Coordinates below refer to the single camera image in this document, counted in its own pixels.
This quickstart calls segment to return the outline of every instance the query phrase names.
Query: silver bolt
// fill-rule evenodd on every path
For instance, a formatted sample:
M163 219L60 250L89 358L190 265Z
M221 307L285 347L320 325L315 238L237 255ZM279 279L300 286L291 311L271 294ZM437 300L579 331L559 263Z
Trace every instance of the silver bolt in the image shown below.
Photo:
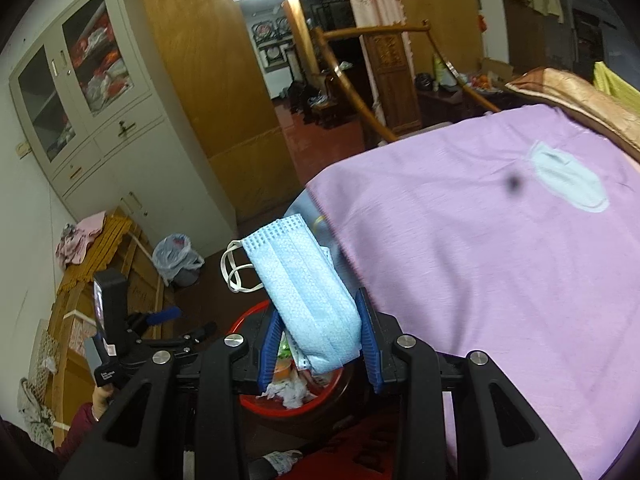
M402 348L413 348L415 346L415 337L412 335L402 334L396 342Z
M478 366L485 365L489 362L489 356L484 352L478 350L476 350L475 352L471 352L469 358L471 359L471 362L473 364L476 364Z
M171 354L169 354L169 352L167 352L166 350L159 350L153 356L153 361L157 365L163 365L169 362L170 359L171 359Z
M227 346L240 346L242 343L244 343L244 337L240 334L229 334L225 337L225 345Z

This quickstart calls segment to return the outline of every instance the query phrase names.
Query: drawer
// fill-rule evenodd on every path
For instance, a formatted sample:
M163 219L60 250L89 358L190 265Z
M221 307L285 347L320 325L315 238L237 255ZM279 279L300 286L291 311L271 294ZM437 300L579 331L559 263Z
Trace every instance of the drawer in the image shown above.
M107 155L123 142L135 137L160 116L162 107L159 102L153 97L148 97L133 108L116 115L114 120L95 136L95 142L102 154Z
M82 177L94 167L102 158L98 146L90 140L84 148L81 148L71 159L63 166L62 170L55 176L52 181L54 189L64 195L69 189L82 179Z

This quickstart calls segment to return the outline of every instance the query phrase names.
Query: purple sheet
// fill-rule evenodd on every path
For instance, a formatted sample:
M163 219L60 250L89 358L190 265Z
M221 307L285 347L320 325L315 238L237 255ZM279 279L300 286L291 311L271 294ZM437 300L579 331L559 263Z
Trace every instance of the purple sheet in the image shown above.
M542 140L601 179L585 212L536 179ZM484 349L584 480L640 420L640 174L545 105L411 137L308 185L377 309L436 350Z

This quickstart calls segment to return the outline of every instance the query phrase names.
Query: gray filing cabinet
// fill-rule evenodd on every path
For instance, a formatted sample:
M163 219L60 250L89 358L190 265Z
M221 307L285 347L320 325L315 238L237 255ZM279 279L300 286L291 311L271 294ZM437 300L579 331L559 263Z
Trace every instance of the gray filing cabinet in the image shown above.
M76 0L10 78L43 172L80 220L120 206L152 243L172 232L203 256L236 216L184 115L141 0Z

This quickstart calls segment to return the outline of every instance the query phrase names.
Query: face mask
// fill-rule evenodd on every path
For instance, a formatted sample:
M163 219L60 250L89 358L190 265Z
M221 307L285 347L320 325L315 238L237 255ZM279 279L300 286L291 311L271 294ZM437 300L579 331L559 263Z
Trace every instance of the face mask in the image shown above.
M239 247L244 247L250 264L236 266L232 253ZM226 270L227 260L231 272ZM249 268L262 280L253 288L243 287L238 274ZM355 302L299 214L232 241L220 269L233 292L265 288L314 372L330 372L360 354Z

